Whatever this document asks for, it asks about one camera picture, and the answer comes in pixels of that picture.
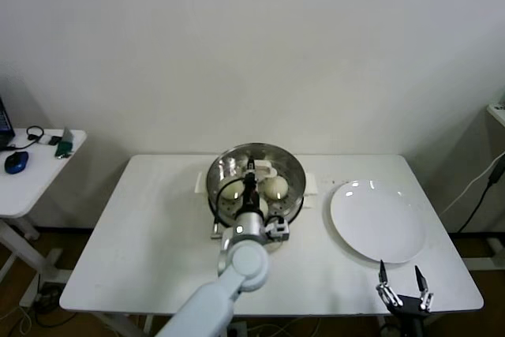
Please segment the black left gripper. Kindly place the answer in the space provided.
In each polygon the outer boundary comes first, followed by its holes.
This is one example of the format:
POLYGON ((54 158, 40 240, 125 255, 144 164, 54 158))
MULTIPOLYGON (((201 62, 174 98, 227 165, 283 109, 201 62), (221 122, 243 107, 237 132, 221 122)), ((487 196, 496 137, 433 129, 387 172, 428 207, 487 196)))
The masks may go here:
POLYGON ((260 214, 260 195, 257 192, 256 175, 253 173, 256 170, 255 159, 250 156, 247 160, 246 171, 250 172, 244 178, 244 191, 242 194, 241 212, 254 212, 260 214))

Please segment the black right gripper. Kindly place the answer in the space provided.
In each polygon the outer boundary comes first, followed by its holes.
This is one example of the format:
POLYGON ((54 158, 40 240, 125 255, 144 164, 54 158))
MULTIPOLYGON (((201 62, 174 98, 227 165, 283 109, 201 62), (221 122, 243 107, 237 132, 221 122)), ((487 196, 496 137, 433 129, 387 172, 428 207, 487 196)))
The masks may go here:
POLYGON ((429 292, 427 279, 417 265, 415 275, 420 296, 415 298, 397 295, 389 285, 385 264, 382 260, 380 261, 379 284, 376 290, 383 303, 386 307, 390 307, 390 312, 401 325, 422 325, 430 313, 433 293, 429 292))

